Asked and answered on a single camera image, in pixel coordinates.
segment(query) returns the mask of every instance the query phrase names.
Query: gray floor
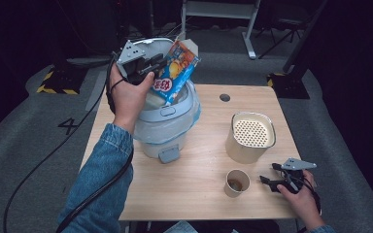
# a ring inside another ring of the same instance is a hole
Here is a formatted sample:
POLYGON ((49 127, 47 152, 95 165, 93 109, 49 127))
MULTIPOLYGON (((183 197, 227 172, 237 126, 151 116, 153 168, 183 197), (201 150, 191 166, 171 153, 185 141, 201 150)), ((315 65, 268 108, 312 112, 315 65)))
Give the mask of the gray floor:
MULTIPOLYGON (((245 28, 212 28, 186 34, 199 46, 202 58, 191 78, 195 83, 266 85, 267 74, 282 72, 297 40, 284 42, 263 59, 250 60, 242 31, 245 28)), ((272 45, 269 32, 252 37, 252 42, 257 52, 272 45)), ((37 93, 49 69, 50 65, 30 78, 26 84, 29 97, 0 124, 0 232, 11 194, 66 138, 66 129, 57 125, 70 117, 77 124, 87 113, 88 101, 99 94, 106 67, 88 71, 79 95, 37 93)), ((329 117, 314 75, 308 72, 303 82, 311 99, 279 101, 301 157, 318 164, 313 172, 320 185, 322 216, 337 232, 373 232, 373 192, 329 117)), ((90 113, 71 139, 19 190, 8 214, 10 232, 54 231, 57 214, 79 171, 94 118, 95 112, 90 113)), ((281 232, 295 232, 293 219, 277 221, 281 232)))

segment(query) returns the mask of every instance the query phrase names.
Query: denim sleeve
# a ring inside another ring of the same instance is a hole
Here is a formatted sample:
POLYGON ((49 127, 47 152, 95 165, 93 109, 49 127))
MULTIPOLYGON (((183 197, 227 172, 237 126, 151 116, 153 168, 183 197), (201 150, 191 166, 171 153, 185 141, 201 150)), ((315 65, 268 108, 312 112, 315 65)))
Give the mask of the denim sleeve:
MULTIPOLYGON (((125 164, 133 148, 132 136, 122 128, 107 124, 85 166, 71 188, 60 223, 90 194, 108 182, 125 164)), ((123 211, 133 178, 132 165, 123 176, 90 203, 63 232, 119 232, 123 211)))
POLYGON ((329 225, 324 225, 311 230, 310 233, 335 233, 335 230, 329 225))

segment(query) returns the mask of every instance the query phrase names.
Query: person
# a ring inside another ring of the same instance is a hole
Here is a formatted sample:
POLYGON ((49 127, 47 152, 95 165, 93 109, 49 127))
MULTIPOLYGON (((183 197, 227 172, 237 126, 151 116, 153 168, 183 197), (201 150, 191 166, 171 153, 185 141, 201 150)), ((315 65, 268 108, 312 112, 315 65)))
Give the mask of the person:
MULTIPOLYGON (((118 67, 114 64, 109 86, 112 86, 115 118, 105 126, 91 156, 72 186, 65 207, 59 214, 59 223, 89 195, 107 183, 124 166, 133 151, 132 134, 135 122, 144 107, 147 92, 153 85, 153 72, 148 73, 139 85, 127 82, 116 84, 122 79, 118 67)), ((304 175, 310 183, 314 183, 311 173, 304 172, 304 175)), ((132 178, 133 168, 130 165, 118 181, 84 208, 62 232, 119 232, 118 219, 123 211, 132 178)), ((296 195, 281 185, 278 188, 304 220, 310 232, 334 232, 323 222, 307 188, 301 188, 296 195)))

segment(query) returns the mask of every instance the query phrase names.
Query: snack package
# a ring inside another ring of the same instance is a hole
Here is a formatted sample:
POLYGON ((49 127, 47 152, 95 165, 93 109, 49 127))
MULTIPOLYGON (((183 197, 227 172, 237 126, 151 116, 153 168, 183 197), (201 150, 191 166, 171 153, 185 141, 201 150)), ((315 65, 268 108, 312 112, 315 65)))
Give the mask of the snack package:
POLYGON ((165 58, 167 65, 152 90, 165 99, 165 105, 171 105, 200 61, 198 46, 190 39, 175 41, 165 58))

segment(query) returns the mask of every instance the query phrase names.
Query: hand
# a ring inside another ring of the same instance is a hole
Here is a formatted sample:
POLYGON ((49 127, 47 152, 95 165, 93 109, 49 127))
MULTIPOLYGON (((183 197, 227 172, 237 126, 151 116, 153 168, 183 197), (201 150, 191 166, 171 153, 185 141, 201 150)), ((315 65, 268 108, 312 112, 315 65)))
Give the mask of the hand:
MULTIPOLYGON (((314 183, 313 174, 308 171, 303 171, 305 179, 314 183)), ((286 187, 279 184, 278 190, 283 196, 290 202, 292 209, 298 214, 299 217, 304 221, 305 226, 308 230, 313 230, 319 226, 325 225, 320 213, 317 210, 317 205, 311 190, 305 185, 302 186, 301 190, 297 194, 293 194, 287 190, 286 187)))
MULTIPOLYGON (((147 93, 153 85, 153 76, 154 73, 149 72, 139 85, 121 82, 111 90, 116 113, 113 124, 133 134, 135 122, 144 108, 147 93)), ((111 69, 110 86, 122 79, 117 64, 114 64, 111 69)))

